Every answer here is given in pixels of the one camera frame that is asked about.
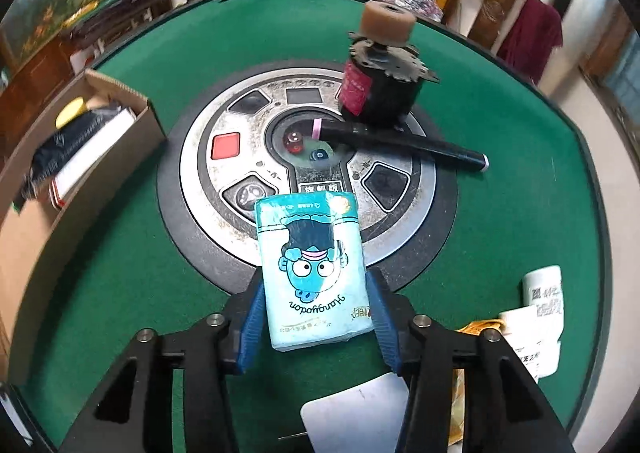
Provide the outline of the golden foil packet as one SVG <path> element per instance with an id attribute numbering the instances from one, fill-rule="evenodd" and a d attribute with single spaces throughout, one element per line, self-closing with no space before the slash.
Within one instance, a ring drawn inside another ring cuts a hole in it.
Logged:
<path id="1" fill-rule="evenodd" d="M 458 329 L 459 333 L 478 336 L 485 329 L 495 329 L 503 333 L 506 323 L 501 319 L 473 321 Z M 465 425 L 466 384 L 463 369 L 455 369 L 452 377 L 452 401 L 449 425 L 448 445 L 461 445 L 464 437 Z"/>

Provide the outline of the blue cartoon tissue pack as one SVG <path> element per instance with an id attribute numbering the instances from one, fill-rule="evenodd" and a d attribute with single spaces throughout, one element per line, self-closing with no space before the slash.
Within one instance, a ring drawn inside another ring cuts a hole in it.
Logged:
<path id="1" fill-rule="evenodd" d="M 373 329 L 352 193 L 274 195 L 255 205 L 271 346 L 342 343 Z"/>

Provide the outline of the black marker pink cap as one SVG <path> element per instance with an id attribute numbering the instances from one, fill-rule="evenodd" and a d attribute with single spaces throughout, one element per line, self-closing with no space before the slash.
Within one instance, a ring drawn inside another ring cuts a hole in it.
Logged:
<path id="1" fill-rule="evenodd" d="M 397 130 L 371 130 L 364 124 L 316 118 L 306 121 L 314 140 L 336 142 L 360 150 L 394 150 L 399 154 L 428 157 L 436 164 L 471 172 L 485 172 L 490 164 L 486 154 L 439 139 Z"/>

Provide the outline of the white pill bottle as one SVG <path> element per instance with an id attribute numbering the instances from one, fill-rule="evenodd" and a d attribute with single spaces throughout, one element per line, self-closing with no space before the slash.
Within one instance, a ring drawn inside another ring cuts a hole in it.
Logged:
<path id="1" fill-rule="evenodd" d="M 538 317 L 562 317 L 564 298 L 559 265 L 549 265 L 525 274 L 523 299 L 526 306 L 536 308 Z"/>

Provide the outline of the cardboard box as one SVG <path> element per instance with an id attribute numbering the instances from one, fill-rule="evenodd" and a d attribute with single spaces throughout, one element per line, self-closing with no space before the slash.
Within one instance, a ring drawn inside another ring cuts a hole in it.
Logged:
<path id="1" fill-rule="evenodd" d="M 116 100 L 134 123 L 70 190 L 61 208 L 47 192 L 12 206 L 37 147 L 54 131 L 67 103 Z M 49 301 L 64 269 L 96 217 L 130 174 L 165 140 L 151 101 L 107 75 L 86 69 L 32 123 L 1 171 L 1 380 L 26 383 Z"/>

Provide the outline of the black pouch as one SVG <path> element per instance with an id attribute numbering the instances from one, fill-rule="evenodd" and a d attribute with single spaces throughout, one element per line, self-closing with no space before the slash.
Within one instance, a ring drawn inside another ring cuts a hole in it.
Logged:
<path id="1" fill-rule="evenodd" d="M 35 199 L 42 184 L 51 176 L 55 176 L 93 135 L 123 110 L 124 106 L 117 102 L 90 109 L 56 130 L 42 142 L 32 156 L 20 191 L 14 198 L 15 204 L 22 205 L 26 200 Z"/>

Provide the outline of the maroon garment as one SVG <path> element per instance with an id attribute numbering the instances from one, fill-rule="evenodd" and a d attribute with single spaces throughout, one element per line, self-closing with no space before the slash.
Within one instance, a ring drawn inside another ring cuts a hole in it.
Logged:
<path id="1" fill-rule="evenodd" d="M 551 52 L 562 45 L 562 18 L 558 11 L 540 0 L 525 0 L 497 56 L 537 84 Z"/>

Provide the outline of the wooden chair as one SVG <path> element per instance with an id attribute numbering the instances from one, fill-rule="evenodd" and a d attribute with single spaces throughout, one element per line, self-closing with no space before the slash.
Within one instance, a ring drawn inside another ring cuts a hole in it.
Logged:
<path id="1" fill-rule="evenodd" d="M 508 18 L 516 0 L 483 0 L 468 38 L 490 51 L 498 39 L 501 27 Z"/>

